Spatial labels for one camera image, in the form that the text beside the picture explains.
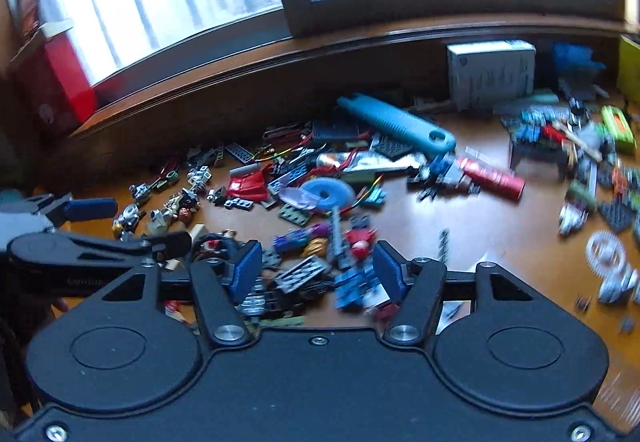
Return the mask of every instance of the white box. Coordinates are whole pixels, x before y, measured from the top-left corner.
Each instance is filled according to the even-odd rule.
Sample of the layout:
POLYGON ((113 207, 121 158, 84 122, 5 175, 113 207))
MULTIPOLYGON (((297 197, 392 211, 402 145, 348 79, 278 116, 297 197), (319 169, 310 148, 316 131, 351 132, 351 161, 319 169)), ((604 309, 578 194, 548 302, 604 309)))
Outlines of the white box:
POLYGON ((450 44, 449 93, 458 111, 530 95, 536 49, 525 41, 450 44))

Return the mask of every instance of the wall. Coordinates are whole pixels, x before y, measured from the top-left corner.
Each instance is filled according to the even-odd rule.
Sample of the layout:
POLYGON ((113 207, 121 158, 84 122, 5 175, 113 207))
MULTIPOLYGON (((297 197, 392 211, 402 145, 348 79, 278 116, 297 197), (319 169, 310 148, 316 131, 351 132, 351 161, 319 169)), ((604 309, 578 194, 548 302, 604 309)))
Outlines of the wall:
POLYGON ((41 146, 31 114, 8 79, 20 43, 6 0, 0 0, 0 187, 28 189, 36 182, 41 146))

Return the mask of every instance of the wooden table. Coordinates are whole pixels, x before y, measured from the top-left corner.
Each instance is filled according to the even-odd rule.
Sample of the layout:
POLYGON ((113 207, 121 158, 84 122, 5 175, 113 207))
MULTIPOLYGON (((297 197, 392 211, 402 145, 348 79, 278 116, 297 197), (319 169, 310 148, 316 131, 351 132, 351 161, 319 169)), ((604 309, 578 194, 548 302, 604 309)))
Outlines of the wooden table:
MULTIPOLYGON (((450 116, 441 117, 438 121, 455 134, 458 151, 463 152, 465 146, 469 145, 495 159, 499 165, 508 164, 508 135, 497 120, 463 120, 450 116)), ((625 161, 634 163, 632 158, 625 161)), ((228 169, 237 165, 233 158, 225 154, 225 166, 212 169, 213 177, 209 186, 226 185, 228 169)), ((606 224, 594 213, 578 234, 567 239, 559 238, 558 214, 566 184, 558 181, 557 168, 555 165, 534 165, 523 161, 518 174, 527 180, 519 204, 486 191, 478 196, 417 202, 415 194, 407 193, 404 176, 389 175, 384 182, 386 204, 379 212, 370 212, 372 224, 378 229, 378 237, 389 241, 407 259, 416 256, 436 257, 438 231, 449 228, 449 268, 453 270, 464 270, 475 265, 487 251, 495 253, 505 260, 517 277, 565 310, 577 314, 594 329, 606 342, 612 364, 617 368, 622 365, 627 377, 635 375, 635 372, 640 375, 640 305, 631 303, 626 308, 615 308, 597 303, 596 295, 601 280, 591 272, 585 261, 584 250, 588 238, 595 231, 607 230, 606 224), (592 298, 591 306, 584 315, 574 310, 578 294, 592 298), (620 322, 625 315, 638 325, 629 335, 620 333, 620 322)), ((88 187, 76 197, 113 197, 122 209, 131 202, 129 185, 150 183, 152 178, 151 173, 141 171, 119 177, 103 186, 88 187)), ((177 187, 184 183, 182 174, 177 187)), ((599 190, 601 199, 610 198, 606 191, 599 190)), ((143 208, 151 210, 162 207, 170 195, 171 190, 155 195, 143 208)), ((145 221, 139 225, 139 234, 145 230, 145 221)), ((256 205, 251 212, 227 210, 205 200, 193 223, 204 223, 212 232, 235 229, 239 239, 258 239, 265 246, 271 244, 274 235, 284 234, 293 227, 278 218, 276 209, 266 211, 256 205)), ((111 220, 77 223, 71 228, 83 234, 111 237, 111 220)), ((631 231, 624 232, 620 238, 631 265, 640 267, 640 252, 631 231)), ((189 311, 185 315, 193 318, 189 311)), ((365 321, 361 316, 339 313, 333 307, 332 297, 326 297, 319 307, 308 313, 305 325, 360 325, 365 321)))

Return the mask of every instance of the purple toy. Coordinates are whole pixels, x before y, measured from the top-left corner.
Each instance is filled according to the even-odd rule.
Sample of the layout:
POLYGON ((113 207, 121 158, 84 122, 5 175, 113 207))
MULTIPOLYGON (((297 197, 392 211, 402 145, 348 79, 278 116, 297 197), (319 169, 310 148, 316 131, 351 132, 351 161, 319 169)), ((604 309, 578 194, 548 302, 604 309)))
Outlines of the purple toy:
POLYGON ((283 236, 274 236, 273 250, 278 254, 291 250, 302 250, 315 237, 328 237, 329 226, 325 223, 316 223, 306 229, 291 231, 283 236))

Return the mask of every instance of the white gear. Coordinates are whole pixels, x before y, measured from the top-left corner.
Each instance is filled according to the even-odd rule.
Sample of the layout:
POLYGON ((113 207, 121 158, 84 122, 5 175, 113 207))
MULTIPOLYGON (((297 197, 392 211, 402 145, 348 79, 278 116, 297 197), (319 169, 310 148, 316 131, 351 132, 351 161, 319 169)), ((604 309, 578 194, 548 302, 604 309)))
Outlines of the white gear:
POLYGON ((615 234, 607 231, 594 232, 585 250, 591 270, 601 278, 621 272, 626 268, 626 252, 615 234))

